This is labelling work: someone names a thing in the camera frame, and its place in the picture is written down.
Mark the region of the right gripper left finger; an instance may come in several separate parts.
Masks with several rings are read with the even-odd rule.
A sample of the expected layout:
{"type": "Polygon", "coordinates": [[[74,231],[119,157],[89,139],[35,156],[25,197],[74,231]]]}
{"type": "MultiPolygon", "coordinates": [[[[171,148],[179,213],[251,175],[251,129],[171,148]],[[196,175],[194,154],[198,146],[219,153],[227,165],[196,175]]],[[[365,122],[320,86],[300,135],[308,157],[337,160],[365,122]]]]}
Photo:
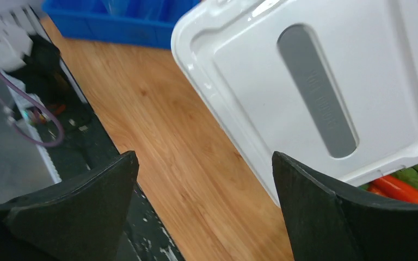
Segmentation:
{"type": "Polygon", "coordinates": [[[137,181],[127,151],[0,204],[0,260],[115,260],[137,181]]]}

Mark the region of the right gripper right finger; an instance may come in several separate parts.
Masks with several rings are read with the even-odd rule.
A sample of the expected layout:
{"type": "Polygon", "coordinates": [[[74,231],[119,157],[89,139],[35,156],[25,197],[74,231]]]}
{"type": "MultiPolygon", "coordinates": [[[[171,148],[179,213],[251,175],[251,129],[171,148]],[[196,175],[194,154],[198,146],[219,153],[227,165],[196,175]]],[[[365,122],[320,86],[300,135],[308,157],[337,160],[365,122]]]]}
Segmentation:
{"type": "Polygon", "coordinates": [[[281,152],[272,167],[295,260],[418,260],[418,204],[375,195],[281,152]]]}

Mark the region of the white tray lid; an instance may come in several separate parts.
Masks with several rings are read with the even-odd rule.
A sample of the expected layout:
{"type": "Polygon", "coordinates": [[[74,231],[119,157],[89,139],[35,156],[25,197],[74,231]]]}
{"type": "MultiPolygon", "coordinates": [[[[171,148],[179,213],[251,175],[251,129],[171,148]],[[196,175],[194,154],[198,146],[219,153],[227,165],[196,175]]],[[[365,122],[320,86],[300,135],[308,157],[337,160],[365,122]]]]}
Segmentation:
{"type": "Polygon", "coordinates": [[[275,204],[275,151],[353,186],[418,164],[418,1],[203,1],[171,52],[275,204]]]}

